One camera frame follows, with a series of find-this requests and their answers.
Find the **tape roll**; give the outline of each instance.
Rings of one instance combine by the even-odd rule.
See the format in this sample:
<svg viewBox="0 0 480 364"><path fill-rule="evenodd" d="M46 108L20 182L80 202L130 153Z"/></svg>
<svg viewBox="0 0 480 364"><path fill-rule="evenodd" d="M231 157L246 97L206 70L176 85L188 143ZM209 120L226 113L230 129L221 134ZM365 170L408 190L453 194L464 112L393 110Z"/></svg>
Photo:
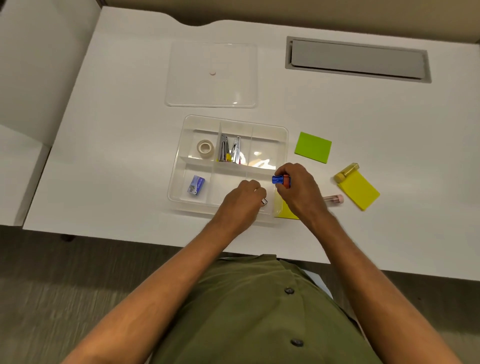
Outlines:
<svg viewBox="0 0 480 364"><path fill-rule="evenodd" d="M202 158L210 158L215 151L215 147L213 146L211 141L204 139L198 142L197 150Z"/></svg>

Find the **gray rectangular panel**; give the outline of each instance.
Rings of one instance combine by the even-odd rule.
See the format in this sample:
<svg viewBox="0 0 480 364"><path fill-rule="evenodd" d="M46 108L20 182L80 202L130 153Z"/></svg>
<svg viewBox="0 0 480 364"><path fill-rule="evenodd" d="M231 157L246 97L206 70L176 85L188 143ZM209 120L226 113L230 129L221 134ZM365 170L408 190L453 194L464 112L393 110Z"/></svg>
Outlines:
<svg viewBox="0 0 480 364"><path fill-rule="evenodd" d="M286 67L430 82L426 51L416 49L288 37Z"/></svg>

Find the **yellow sticky note pad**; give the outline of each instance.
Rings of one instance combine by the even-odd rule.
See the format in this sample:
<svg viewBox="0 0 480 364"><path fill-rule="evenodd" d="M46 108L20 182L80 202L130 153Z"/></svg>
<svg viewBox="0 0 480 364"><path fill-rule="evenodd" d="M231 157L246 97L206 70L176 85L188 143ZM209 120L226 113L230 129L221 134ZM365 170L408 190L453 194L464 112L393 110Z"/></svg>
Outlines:
<svg viewBox="0 0 480 364"><path fill-rule="evenodd" d="M298 217L296 217L293 212L290 211L290 208L288 207L287 203L282 200L282 211L275 216L276 218L293 218L295 220L300 220Z"/></svg>
<svg viewBox="0 0 480 364"><path fill-rule="evenodd" d="M380 193L368 183L358 170L350 173L347 179L338 186L362 211L366 210L380 196Z"/></svg>

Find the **person's left hand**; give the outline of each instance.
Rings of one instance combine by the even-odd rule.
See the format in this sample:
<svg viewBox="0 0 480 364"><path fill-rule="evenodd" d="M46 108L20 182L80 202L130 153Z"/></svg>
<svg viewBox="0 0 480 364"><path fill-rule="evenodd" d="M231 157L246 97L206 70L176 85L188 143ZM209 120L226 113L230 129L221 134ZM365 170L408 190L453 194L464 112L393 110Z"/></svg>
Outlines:
<svg viewBox="0 0 480 364"><path fill-rule="evenodd" d="M266 189L260 187L258 181L243 180L237 188L225 196L212 218L212 223L218 224L235 239L253 224L263 206L262 198L266 196Z"/></svg>

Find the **yellow tube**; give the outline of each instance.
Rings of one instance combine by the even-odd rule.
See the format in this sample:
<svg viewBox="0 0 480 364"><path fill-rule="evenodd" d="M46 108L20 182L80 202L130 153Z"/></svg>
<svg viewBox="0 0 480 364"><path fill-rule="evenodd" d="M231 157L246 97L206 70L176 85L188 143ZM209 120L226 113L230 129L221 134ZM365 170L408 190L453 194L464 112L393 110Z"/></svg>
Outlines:
<svg viewBox="0 0 480 364"><path fill-rule="evenodd" d="M358 168L360 168L358 163L352 163L348 167L337 173L335 176L333 176L333 178L335 182L341 183L348 177L350 173L352 173L354 170L357 170Z"/></svg>

